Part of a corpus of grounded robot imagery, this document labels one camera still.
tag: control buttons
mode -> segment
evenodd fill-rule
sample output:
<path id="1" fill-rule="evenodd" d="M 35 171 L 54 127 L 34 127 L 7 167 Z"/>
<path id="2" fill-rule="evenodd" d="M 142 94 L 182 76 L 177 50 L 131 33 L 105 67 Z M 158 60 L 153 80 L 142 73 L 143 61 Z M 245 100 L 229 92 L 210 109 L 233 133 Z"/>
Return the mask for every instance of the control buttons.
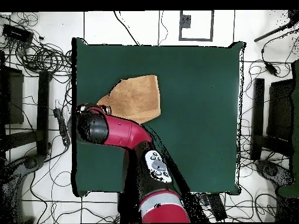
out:
<path id="1" fill-rule="evenodd" d="M 166 171 L 166 166 L 164 163 L 159 162 L 159 161 L 155 161 L 152 163 L 152 167 L 154 169 L 160 170 L 160 171 Z"/>

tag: tangled wires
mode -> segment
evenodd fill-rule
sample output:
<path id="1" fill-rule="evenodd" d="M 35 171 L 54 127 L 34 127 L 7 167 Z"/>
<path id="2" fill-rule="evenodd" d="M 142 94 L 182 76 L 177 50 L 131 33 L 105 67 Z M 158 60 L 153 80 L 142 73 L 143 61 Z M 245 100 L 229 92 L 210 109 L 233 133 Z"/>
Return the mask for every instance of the tangled wires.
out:
<path id="1" fill-rule="evenodd" d="M 38 15 L 35 13 L 16 13 L 18 21 L 11 18 L 3 17 L 9 21 L 11 26 L 27 30 L 33 33 L 33 40 L 31 44 L 25 44 L 17 40 L 12 40 L 5 37 L 4 42 L 0 43 L 0 49 L 9 49 L 7 58 L 14 53 L 18 63 L 9 61 L 10 64 L 15 64 L 17 69 L 22 66 L 28 75 L 25 77 L 38 78 L 40 71 L 49 71 L 53 74 L 53 79 L 59 83 L 65 84 L 65 99 L 62 104 L 62 110 L 65 106 L 71 106 L 71 50 L 65 54 L 61 48 L 54 44 L 44 44 L 42 37 L 37 31 L 31 29 L 38 21 Z"/>

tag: brown towel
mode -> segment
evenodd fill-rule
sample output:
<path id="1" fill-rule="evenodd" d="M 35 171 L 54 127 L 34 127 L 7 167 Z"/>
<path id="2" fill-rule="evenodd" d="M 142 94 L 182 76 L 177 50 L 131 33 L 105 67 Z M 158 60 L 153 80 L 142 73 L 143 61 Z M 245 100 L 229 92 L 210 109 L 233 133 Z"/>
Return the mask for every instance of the brown towel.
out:
<path id="1" fill-rule="evenodd" d="M 110 94 L 99 100 L 98 105 L 110 106 L 113 116 L 139 124 L 157 118 L 161 113 L 157 76 L 121 80 Z"/>

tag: black rectangular object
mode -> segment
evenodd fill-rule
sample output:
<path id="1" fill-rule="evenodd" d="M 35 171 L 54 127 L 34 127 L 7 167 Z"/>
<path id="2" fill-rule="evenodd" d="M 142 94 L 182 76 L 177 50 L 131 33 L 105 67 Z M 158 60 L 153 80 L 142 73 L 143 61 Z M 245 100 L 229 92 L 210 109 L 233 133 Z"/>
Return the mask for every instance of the black rectangular object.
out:
<path id="1" fill-rule="evenodd" d="M 281 153 L 288 157 L 294 154 L 292 143 L 279 138 L 255 135 L 252 137 L 252 142 L 256 147 L 264 147 L 265 149 L 270 149 L 275 153 Z"/>
<path id="2" fill-rule="evenodd" d="M 36 142 L 37 154 L 47 156 L 48 153 L 48 115 L 49 84 L 52 74 L 48 71 L 39 73 L 39 99 L 37 102 L 37 130 L 43 133 L 43 139 Z"/>
<path id="3" fill-rule="evenodd" d="M 293 133 L 291 93 L 294 86 L 292 79 L 271 83 L 267 126 L 267 135 L 270 137 L 291 141 Z"/>
<path id="4" fill-rule="evenodd" d="M 11 39 L 19 40 L 30 45 L 33 39 L 33 33 L 18 27 L 4 24 L 2 35 Z"/>
<path id="5" fill-rule="evenodd" d="M 250 159 L 259 160 L 262 154 L 262 147 L 254 139 L 255 135 L 263 135 L 263 115 L 264 115 L 264 94 L 265 80 L 256 78 L 253 83 L 253 106 L 252 106 L 252 126 L 251 126 L 251 148 Z"/>
<path id="6" fill-rule="evenodd" d="M 22 124 L 24 122 L 24 115 L 21 111 L 23 108 L 24 75 L 21 70 L 7 66 L 5 70 L 8 73 L 8 97 L 10 98 L 8 118 L 6 118 L 5 124 Z"/>
<path id="7" fill-rule="evenodd" d="M 219 222 L 227 218 L 227 213 L 220 198 L 220 194 L 207 194 L 207 198 L 210 202 L 211 210 L 215 216 L 215 220 Z"/>
<path id="8" fill-rule="evenodd" d="M 6 135 L 5 150 L 8 151 L 10 149 L 30 144 L 32 142 L 43 140 L 43 135 L 44 134 L 42 131 L 26 131 Z"/>

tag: black cable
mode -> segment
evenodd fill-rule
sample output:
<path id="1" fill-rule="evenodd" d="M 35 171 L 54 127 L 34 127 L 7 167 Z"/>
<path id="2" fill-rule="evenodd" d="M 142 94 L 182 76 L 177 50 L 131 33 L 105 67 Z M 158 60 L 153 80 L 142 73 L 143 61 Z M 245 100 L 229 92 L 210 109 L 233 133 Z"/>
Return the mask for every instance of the black cable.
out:
<path id="1" fill-rule="evenodd" d="M 34 146 L 33 148 L 29 149 L 25 154 L 24 154 L 24 157 L 26 156 L 26 154 L 31 151 L 32 149 L 36 148 L 36 146 Z"/>
<path id="2" fill-rule="evenodd" d="M 58 221 L 58 219 L 59 219 L 61 216 L 63 216 L 63 215 L 74 214 L 74 213 L 77 213 L 77 212 L 82 211 L 83 209 L 86 210 L 86 211 L 88 211 L 88 212 L 91 213 L 92 215 L 94 215 L 94 216 L 96 216 L 96 217 L 98 217 L 98 218 L 101 218 L 102 221 L 105 221 L 105 222 L 107 222 L 107 223 L 115 223 L 114 221 L 111 222 L 111 221 L 106 220 L 106 218 L 111 218 L 111 216 L 107 216 L 107 217 L 104 218 L 104 217 L 102 217 L 102 216 L 100 216 L 100 215 L 97 215 L 97 214 L 93 213 L 93 212 L 92 212 L 90 209 L 88 209 L 88 208 L 82 208 L 82 209 L 78 209 L 78 210 L 76 210 L 76 211 L 66 212 L 66 213 L 62 213 L 62 214 L 60 214 L 59 217 L 55 220 L 55 222 L 54 222 L 53 224 L 58 223 L 57 221 Z"/>
<path id="3" fill-rule="evenodd" d="M 56 155 L 56 156 L 54 156 L 54 157 L 52 157 L 52 158 L 50 158 L 50 159 L 45 160 L 45 161 L 44 161 L 44 164 L 47 163 L 47 162 L 50 161 L 50 160 L 55 159 L 56 157 L 59 157 L 59 156 L 63 155 L 68 149 L 69 149 L 69 147 L 66 147 L 66 148 L 64 149 L 64 151 L 61 152 L 59 155 Z M 48 173 L 49 173 L 49 171 L 48 171 L 42 178 L 40 178 L 40 180 L 42 180 Z M 29 190 L 30 190 L 30 189 L 28 189 L 27 191 L 25 191 L 25 192 L 22 194 L 22 196 L 24 196 Z"/>
<path id="4" fill-rule="evenodd" d="M 126 27 L 126 25 L 117 17 L 117 15 L 116 15 L 116 12 L 115 11 L 113 11 L 113 13 L 114 13 L 114 15 L 115 15 L 115 17 L 116 17 L 116 19 L 124 26 L 124 28 L 127 30 L 127 32 L 129 33 L 129 35 L 131 36 L 131 38 L 134 40 L 134 42 L 136 43 L 136 45 L 140 45 L 135 39 L 134 39 L 134 37 L 132 36 L 132 34 L 130 33 L 130 31 L 128 30 L 128 28 Z"/>
<path id="5" fill-rule="evenodd" d="M 280 64 L 280 63 L 265 61 L 265 59 L 264 59 L 265 47 L 267 46 L 268 43 L 272 42 L 273 40 L 283 38 L 284 36 L 286 36 L 286 35 L 288 35 L 288 34 L 296 33 L 296 32 L 298 32 L 298 31 L 299 31 L 299 29 L 295 29 L 295 30 L 289 31 L 289 32 L 287 32 L 287 33 L 282 34 L 281 36 L 278 36 L 278 37 L 276 37 L 276 38 L 273 38 L 273 39 L 269 40 L 268 42 L 266 42 L 266 43 L 264 44 L 264 46 L 263 46 L 263 48 L 262 48 L 262 50 L 261 50 L 261 53 L 262 53 L 262 59 L 263 59 L 264 64 L 266 65 L 267 70 L 268 70 L 272 75 L 274 75 L 274 76 L 276 76 L 276 77 L 278 77 L 278 78 L 285 78 L 285 77 L 291 72 L 291 67 L 290 67 L 290 65 L 287 63 L 287 60 L 288 60 L 288 58 L 290 57 L 291 53 L 293 52 L 293 49 L 294 49 L 294 47 L 295 47 L 295 44 L 296 44 L 296 42 L 297 42 L 299 36 L 296 38 L 296 40 L 295 40 L 295 42 L 294 42 L 294 44 L 293 44 L 293 47 L 292 47 L 292 49 L 291 49 L 291 51 L 290 51 L 288 57 L 286 58 L 286 61 L 285 61 L 284 63 L 282 63 L 282 64 L 288 69 L 288 73 L 287 73 L 287 75 L 284 75 L 284 76 L 278 76 L 278 74 L 280 74 L 280 72 L 277 73 L 277 70 L 275 69 L 275 66 L 274 66 L 274 65 L 277 65 L 277 64 Z"/>
<path id="6" fill-rule="evenodd" d="M 68 185 L 59 185 L 59 184 L 57 184 L 57 183 L 55 182 L 55 180 L 56 180 L 56 178 L 57 178 L 58 176 L 53 180 L 52 175 L 51 175 L 51 169 L 56 165 L 56 163 L 57 163 L 57 162 L 60 160 L 60 158 L 62 157 L 62 154 L 60 154 L 60 155 L 59 155 L 59 158 L 58 158 L 58 160 L 56 161 L 56 163 L 54 164 L 54 166 L 53 166 L 52 168 L 50 168 L 50 167 L 51 167 L 51 156 L 52 156 L 52 150 L 53 150 L 53 142 L 54 142 L 54 140 L 55 140 L 57 137 L 60 137 L 60 135 L 55 136 L 55 138 L 54 138 L 53 141 L 52 141 L 51 152 L 50 152 L 50 159 L 49 159 L 49 171 L 48 171 L 48 172 L 49 172 L 49 175 L 50 175 L 50 178 L 51 178 L 53 184 L 55 184 L 55 185 L 57 185 L 57 186 L 59 186 L 59 187 L 65 187 L 65 186 L 69 186 L 71 183 L 69 183 Z"/>
<path id="7" fill-rule="evenodd" d="M 17 12 L 16 15 L 20 19 L 18 23 L 24 27 L 33 27 L 39 22 L 39 17 L 34 12 L 30 12 L 31 14 L 25 14 L 24 12 Z"/>
<path id="8" fill-rule="evenodd" d="M 164 26 L 164 24 L 163 24 L 163 22 L 162 22 L 162 19 L 163 19 L 163 14 L 164 14 L 164 10 L 162 11 L 162 16 L 161 16 L 161 24 L 162 24 L 162 26 L 163 26 L 163 27 L 166 29 L 166 31 L 167 31 L 167 34 L 166 34 L 165 38 L 159 42 L 159 46 L 160 46 L 160 44 L 162 43 L 162 41 L 166 40 L 166 38 L 167 38 L 167 35 L 168 35 L 168 29 L 167 29 L 167 28 Z"/>
<path id="9" fill-rule="evenodd" d="M 23 109 L 21 109 L 20 107 L 18 107 L 17 105 L 15 105 L 15 104 L 13 104 L 12 102 L 11 102 L 11 105 L 13 105 L 13 106 L 15 106 L 17 109 L 19 109 L 19 110 L 21 110 L 22 112 L 23 112 L 23 114 L 25 115 L 25 117 L 27 118 L 27 121 L 28 121 L 28 124 L 30 125 L 30 127 L 31 127 L 31 130 L 33 131 L 33 133 L 35 134 L 35 139 L 36 139 L 36 141 L 37 141 L 37 135 L 36 135 L 36 131 L 33 129 L 33 126 L 31 125 L 31 123 L 30 123 L 30 121 L 29 121 L 29 119 L 28 119 L 28 116 L 27 116 L 27 114 L 23 111 Z"/>
<path id="10" fill-rule="evenodd" d="M 43 199 L 41 199 L 40 197 L 38 197 L 38 196 L 32 191 L 32 184 L 33 184 L 34 180 L 35 180 L 35 171 L 33 172 L 33 180 L 32 180 L 32 182 L 31 182 L 31 184 L 30 184 L 30 191 L 31 191 L 31 193 L 32 193 L 33 196 L 35 196 L 38 200 L 42 201 L 42 202 L 45 203 L 45 205 L 46 205 L 46 208 L 44 209 L 43 213 L 40 215 L 39 219 L 37 220 L 37 223 L 36 223 L 36 224 L 39 224 L 41 217 L 44 215 L 44 213 L 46 212 L 46 210 L 47 210 L 47 208 L 48 208 L 48 204 L 47 204 L 47 202 L 45 202 Z"/>
<path id="11" fill-rule="evenodd" d="M 43 44 L 42 37 L 38 32 L 29 28 L 29 26 L 35 26 L 38 22 L 38 17 L 35 13 L 27 15 L 22 13 L 23 17 L 17 13 L 18 17 L 21 19 L 19 22 L 12 21 L 15 27 L 30 31 L 34 34 L 33 42 L 31 45 L 24 45 L 22 43 L 17 43 L 15 48 L 15 55 L 20 65 L 24 67 L 25 71 L 30 77 L 38 77 L 31 75 L 30 72 L 39 73 L 40 71 L 48 70 L 53 73 L 53 79 L 59 83 L 70 82 L 70 69 L 71 69 L 71 51 L 63 53 L 62 49 L 54 44 Z M 35 20 L 29 20 L 29 16 L 35 18 Z M 33 54 L 28 54 L 27 49 L 31 48 Z M 56 76 L 67 75 L 69 78 L 65 82 L 60 82 Z"/>
<path id="12" fill-rule="evenodd" d="M 263 196 L 263 195 L 267 195 L 267 196 L 272 197 L 272 198 L 274 198 L 275 200 L 277 200 L 276 197 L 274 197 L 273 195 L 271 195 L 271 194 L 269 194 L 269 193 L 261 193 L 261 194 L 259 194 L 259 195 L 255 198 L 255 201 L 254 201 L 254 203 L 255 203 L 255 211 L 256 211 L 256 214 L 257 214 L 257 216 L 258 216 L 258 218 L 259 218 L 259 220 L 260 220 L 261 222 L 263 222 L 263 221 L 261 220 L 261 218 L 260 218 L 260 216 L 259 216 L 260 212 L 258 211 L 258 208 L 257 208 L 257 200 L 258 200 L 259 197 L 261 197 L 261 196 Z"/>

